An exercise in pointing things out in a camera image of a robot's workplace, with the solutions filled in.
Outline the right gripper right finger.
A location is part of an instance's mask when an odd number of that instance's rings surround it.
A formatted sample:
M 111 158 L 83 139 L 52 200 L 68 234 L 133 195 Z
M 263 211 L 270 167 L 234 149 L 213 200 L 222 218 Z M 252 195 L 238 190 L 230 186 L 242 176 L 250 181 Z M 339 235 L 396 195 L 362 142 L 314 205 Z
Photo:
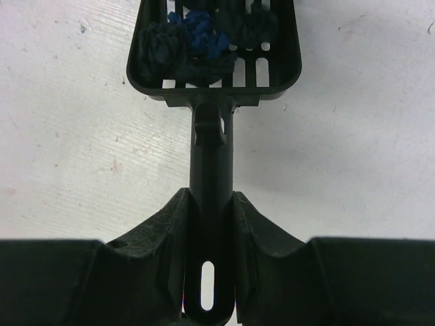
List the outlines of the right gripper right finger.
M 303 242 L 233 195 L 237 320 L 243 325 L 433 325 L 434 242 Z

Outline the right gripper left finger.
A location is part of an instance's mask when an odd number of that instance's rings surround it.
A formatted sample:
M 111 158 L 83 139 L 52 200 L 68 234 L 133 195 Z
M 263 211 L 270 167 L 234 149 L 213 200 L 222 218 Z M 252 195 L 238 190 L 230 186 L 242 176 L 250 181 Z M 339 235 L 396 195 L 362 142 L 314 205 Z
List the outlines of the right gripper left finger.
M 1 242 L 2 325 L 174 325 L 189 192 L 119 238 Z

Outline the black slotted dustpan scoop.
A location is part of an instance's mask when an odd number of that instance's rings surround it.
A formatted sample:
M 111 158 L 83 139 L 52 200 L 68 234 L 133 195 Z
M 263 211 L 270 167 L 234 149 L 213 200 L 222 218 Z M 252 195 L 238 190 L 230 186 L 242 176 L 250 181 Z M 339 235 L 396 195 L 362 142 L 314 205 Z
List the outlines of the black slotted dustpan scoop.
M 163 79 L 145 81 L 139 74 L 139 34 L 163 21 L 162 1 L 142 1 L 127 63 L 131 85 L 169 107 L 192 110 L 190 208 L 186 247 L 184 301 L 187 316 L 197 325 L 224 325 L 235 303 L 233 245 L 233 113 L 281 97 L 302 71 L 296 15 L 292 1 L 272 1 L 279 35 L 267 51 L 237 49 L 245 72 L 244 86 L 225 74 L 219 88 L 188 88 L 177 82 L 164 88 Z

